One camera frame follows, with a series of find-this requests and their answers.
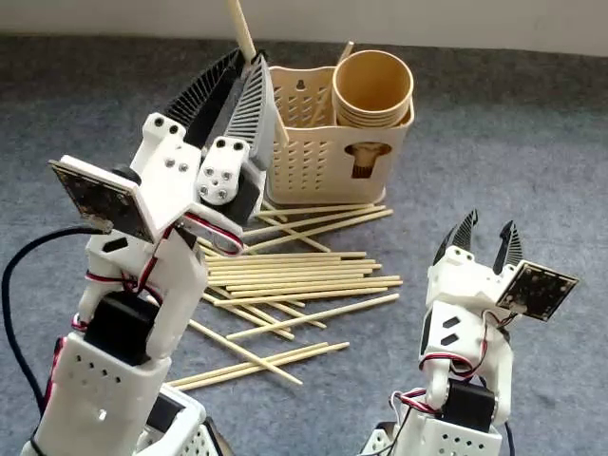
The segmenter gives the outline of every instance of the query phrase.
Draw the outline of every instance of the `white wall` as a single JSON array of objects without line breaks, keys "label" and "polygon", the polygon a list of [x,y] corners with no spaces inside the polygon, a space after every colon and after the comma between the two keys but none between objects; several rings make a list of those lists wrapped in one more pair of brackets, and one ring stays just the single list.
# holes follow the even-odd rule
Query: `white wall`
[{"label": "white wall", "polygon": [[[254,39],[608,56],[608,0],[241,0]],[[0,30],[230,38],[224,0],[0,0]]]}]

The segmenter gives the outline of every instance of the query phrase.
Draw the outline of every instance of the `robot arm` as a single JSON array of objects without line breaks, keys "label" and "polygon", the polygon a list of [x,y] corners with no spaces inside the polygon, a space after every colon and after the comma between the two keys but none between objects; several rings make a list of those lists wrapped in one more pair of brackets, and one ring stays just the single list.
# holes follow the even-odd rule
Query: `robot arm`
[{"label": "robot arm", "polygon": [[496,426],[511,409],[513,353],[505,328],[519,315],[548,320],[578,280],[523,260],[513,222],[501,232],[493,268],[477,263],[470,247],[476,223],[473,211],[449,232],[428,268],[419,353],[427,388],[395,393],[402,403],[396,426],[378,427],[361,454],[468,454],[471,447],[475,454],[499,454]]},{"label": "robot arm", "polygon": [[239,51],[202,73],[142,128],[130,166],[64,156],[51,166],[91,237],[88,280],[24,455],[230,454],[204,408],[162,384],[206,288],[197,237],[238,255],[273,151],[270,72]]}]

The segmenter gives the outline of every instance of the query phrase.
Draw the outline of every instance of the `circuit board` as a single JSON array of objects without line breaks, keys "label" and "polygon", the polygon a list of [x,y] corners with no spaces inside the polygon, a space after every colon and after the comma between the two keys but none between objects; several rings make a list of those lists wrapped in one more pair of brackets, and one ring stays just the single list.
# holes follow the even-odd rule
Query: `circuit board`
[{"label": "circuit board", "polygon": [[80,174],[59,161],[49,163],[84,219],[154,242],[135,195],[128,188]]},{"label": "circuit board", "polygon": [[547,321],[577,283],[575,277],[523,261],[497,306]]}]

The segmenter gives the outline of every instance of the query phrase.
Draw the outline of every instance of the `stack of paper cups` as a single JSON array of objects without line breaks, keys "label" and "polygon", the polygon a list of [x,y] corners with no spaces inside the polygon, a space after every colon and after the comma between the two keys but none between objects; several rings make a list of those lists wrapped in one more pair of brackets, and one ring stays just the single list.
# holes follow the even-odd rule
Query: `stack of paper cups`
[{"label": "stack of paper cups", "polygon": [[388,52],[362,50],[341,62],[332,79],[340,125],[390,128],[405,117],[414,88],[408,66]]}]

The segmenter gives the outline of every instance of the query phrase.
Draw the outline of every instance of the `beige plastic basket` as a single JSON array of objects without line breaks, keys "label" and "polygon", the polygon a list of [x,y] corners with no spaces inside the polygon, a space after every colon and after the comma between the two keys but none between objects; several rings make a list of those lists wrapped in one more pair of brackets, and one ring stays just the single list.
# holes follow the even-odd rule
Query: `beige plastic basket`
[{"label": "beige plastic basket", "polygon": [[[414,121],[413,102],[393,128],[360,129],[335,124],[331,97],[333,66],[313,69],[271,68],[275,102],[290,141],[275,143],[269,170],[268,196],[281,204],[366,203],[385,195],[393,161],[403,148]],[[310,125],[319,103],[320,114]],[[376,158],[370,176],[361,178],[347,148],[358,143],[387,144],[389,153]]]}]

